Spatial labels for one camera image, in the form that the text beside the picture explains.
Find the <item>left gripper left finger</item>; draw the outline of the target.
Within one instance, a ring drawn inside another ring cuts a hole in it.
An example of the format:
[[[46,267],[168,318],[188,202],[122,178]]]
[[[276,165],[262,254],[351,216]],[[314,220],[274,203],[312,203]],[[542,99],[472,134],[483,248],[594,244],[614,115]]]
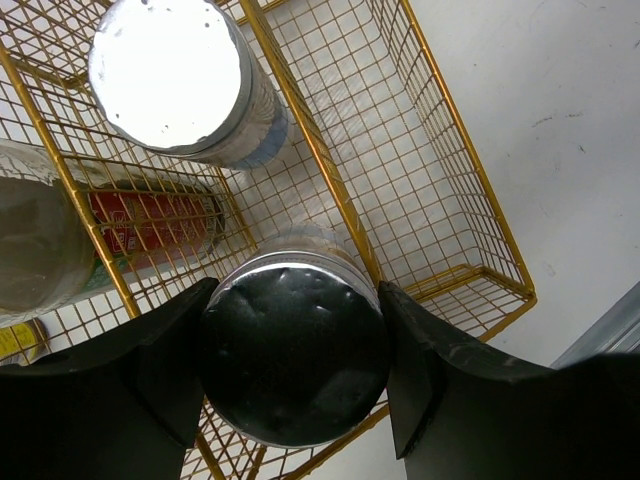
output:
[[[29,366],[1,369],[4,479],[177,479],[204,391],[205,278],[161,306]]]

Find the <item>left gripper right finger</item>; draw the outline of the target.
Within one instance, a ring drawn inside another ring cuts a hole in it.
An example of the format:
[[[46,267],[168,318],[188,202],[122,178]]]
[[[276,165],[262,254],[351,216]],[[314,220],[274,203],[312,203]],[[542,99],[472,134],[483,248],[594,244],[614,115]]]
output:
[[[635,479],[639,357],[561,369],[496,349],[400,287],[378,298],[393,342],[396,456],[411,479]]]

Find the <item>white jar silver lid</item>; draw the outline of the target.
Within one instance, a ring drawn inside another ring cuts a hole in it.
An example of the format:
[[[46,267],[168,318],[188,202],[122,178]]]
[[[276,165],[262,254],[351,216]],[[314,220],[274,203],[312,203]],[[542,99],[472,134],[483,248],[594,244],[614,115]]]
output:
[[[386,387],[390,357],[373,282],[333,230],[312,223],[287,227],[224,278],[198,327],[213,409],[282,448],[355,429]]]
[[[101,113],[150,152],[230,170],[285,159],[294,124],[236,22],[212,1],[117,1],[88,57]]]

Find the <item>dark sauce bottle red label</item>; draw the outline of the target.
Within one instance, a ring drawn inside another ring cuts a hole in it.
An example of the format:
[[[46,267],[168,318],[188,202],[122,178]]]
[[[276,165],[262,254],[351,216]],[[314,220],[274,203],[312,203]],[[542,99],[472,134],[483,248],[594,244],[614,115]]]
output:
[[[223,236],[221,200],[198,180],[96,159],[68,169],[128,283],[206,260]],[[113,286],[48,152],[2,141],[2,325]]]

